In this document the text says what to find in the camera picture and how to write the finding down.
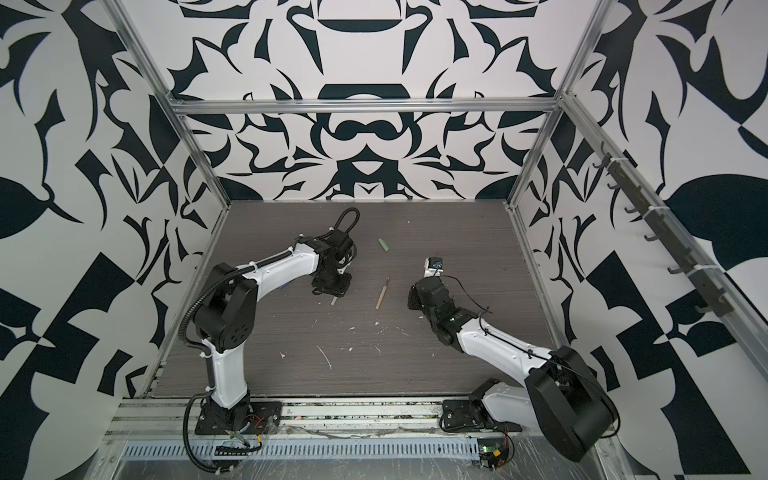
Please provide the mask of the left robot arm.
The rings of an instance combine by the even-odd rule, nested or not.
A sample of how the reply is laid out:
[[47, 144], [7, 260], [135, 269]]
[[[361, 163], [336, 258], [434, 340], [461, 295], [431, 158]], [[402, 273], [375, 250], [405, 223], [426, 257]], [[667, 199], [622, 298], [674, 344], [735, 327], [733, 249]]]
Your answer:
[[356, 207], [345, 209], [319, 236], [299, 236], [285, 250], [239, 266], [216, 265], [198, 298], [180, 321], [177, 337], [206, 361], [208, 390], [202, 400], [203, 434], [244, 433], [263, 416], [250, 401], [244, 348], [254, 331], [258, 303], [290, 282], [308, 276], [314, 295], [343, 297], [357, 256], [350, 233], [360, 220]]

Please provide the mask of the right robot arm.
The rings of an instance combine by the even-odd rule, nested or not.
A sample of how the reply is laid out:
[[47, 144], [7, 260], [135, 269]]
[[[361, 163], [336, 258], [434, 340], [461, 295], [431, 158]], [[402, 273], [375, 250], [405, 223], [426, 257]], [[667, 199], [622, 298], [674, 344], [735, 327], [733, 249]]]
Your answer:
[[475, 391], [480, 412], [489, 420], [539, 431], [574, 462], [609, 438], [611, 427], [621, 426], [615, 403], [574, 349], [538, 347], [492, 326], [482, 313], [457, 306], [439, 275], [411, 287], [408, 308], [423, 314], [441, 343], [492, 365], [520, 385], [490, 381]]

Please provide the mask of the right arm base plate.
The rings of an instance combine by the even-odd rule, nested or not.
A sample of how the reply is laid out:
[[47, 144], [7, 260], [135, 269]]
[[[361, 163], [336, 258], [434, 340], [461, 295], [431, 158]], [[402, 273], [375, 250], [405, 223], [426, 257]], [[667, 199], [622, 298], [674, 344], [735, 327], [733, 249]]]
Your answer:
[[509, 425], [494, 420], [477, 400], [444, 400], [439, 427], [446, 433], [474, 431], [510, 432]]

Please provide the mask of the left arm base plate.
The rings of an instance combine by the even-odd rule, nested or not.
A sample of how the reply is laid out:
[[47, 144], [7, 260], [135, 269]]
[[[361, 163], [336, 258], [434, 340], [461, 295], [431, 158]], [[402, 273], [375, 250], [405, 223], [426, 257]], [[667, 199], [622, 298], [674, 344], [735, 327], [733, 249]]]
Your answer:
[[244, 435], [267, 434], [280, 426], [283, 404], [279, 401], [244, 399], [230, 409], [205, 400], [194, 429], [200, 435], [225, 435], [237, 431]]

